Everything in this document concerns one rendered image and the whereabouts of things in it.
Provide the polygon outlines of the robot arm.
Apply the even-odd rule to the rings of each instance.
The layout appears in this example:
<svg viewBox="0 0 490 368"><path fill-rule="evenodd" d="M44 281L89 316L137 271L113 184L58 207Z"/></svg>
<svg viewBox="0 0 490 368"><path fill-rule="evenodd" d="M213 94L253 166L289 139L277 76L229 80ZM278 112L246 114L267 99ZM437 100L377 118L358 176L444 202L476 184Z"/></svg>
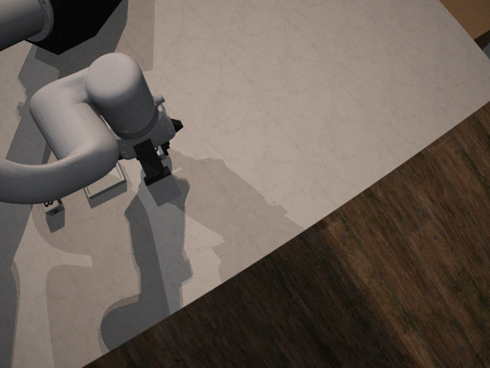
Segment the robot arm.
<svg viewBox="0 0 490 368"><path fill-rule="evenodd" d="M46 39L53 22L50 0L0 0L0 51ZM139 64L123 53L105 54L42 87L29 111L58 161L24 165L0 157L0 202L52 202L100 180L120 153L102 117L117 136L137 140L154 129L163 102L162 94L151 94ZM150 138L133 148L158 207L182 195Z"/></svg>

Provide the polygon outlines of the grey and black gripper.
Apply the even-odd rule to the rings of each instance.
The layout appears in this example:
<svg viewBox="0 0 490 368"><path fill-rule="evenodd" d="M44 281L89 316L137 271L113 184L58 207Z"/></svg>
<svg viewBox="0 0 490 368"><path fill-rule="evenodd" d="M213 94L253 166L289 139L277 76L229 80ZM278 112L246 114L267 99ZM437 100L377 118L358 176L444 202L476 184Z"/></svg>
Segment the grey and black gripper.
<svg viewBox="0 0 490 368"><path fill-rule="evenodd" d="M137 161L139 160L135 150L133 149L134 145L137 145L147 139L151 139L154 147L161 146L164 154L166 156L169 155L167 149L169 149L169 141L174 138L176 135L176 132L178 132L180 129L183 128L182 122L180 120L175 120L171 119L161 103L161 105L158 107L158 120L157 123L154 127L154 129L147 134L146 136L139 138L137 140L126 140L123 139L119 136L117 136L113 130L110 128L108 123L106 122L106 125L108 128L111 130L113 133L114 137L116 138L118 144L119 144L119 160L125 159L125 160L131 160L133 158L136 158ZM146 137L146 138L145 138Z"/></svg>

